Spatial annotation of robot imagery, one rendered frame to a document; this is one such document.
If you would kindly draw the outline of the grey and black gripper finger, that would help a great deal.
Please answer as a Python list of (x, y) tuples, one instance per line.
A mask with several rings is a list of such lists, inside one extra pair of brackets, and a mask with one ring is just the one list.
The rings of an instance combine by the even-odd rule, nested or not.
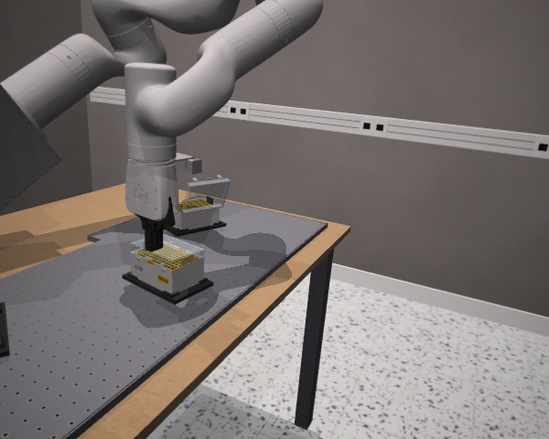
[[(136, 215), (136, 214), (135, 214)], [(150, 219), (136, 215), (142, 221), (142, 228), (145, 230), (145, 249), (148, 251), (147, 233), (150, 231)]]
[(150, 220), (150, 231), (147, 233), (148, 251), (154, 252), (163, 248), (163, 230), (176, 224), (171, 196), (168, 198), (168, 211), (160, 221)]

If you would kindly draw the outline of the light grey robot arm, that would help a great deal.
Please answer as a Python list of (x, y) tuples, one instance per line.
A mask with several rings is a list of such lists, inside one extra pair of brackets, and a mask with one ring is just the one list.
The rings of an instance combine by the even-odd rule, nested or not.
[[(77, 34), (0, 84), (47, 140), (42, 128), (105, 81), (124, 77), (127, 156), (174, 161), (177, 171), (202, 173), (202, 159), (177, 153), (177, 136), (219, 111), (235, 81), (306, 33), (323, 9), (323, 0), (255, 0), (256, 7), (232, 21), (239, 3), (91, 0), (115, 55)], [(221, 30), (201, 44), (199, 62), (177, 79), (151, 18), (181, 34)]]

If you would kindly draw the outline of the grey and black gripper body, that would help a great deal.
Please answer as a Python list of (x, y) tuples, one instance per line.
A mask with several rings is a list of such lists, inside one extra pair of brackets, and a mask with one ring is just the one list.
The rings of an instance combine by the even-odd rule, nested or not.
[(128, 160), (125, 204), (130, 212), (153, 221), (160, 221), (167, 215), (170, 196), (176, 217), (178, 178), (174, 161), (143, 163), (133, 158)]

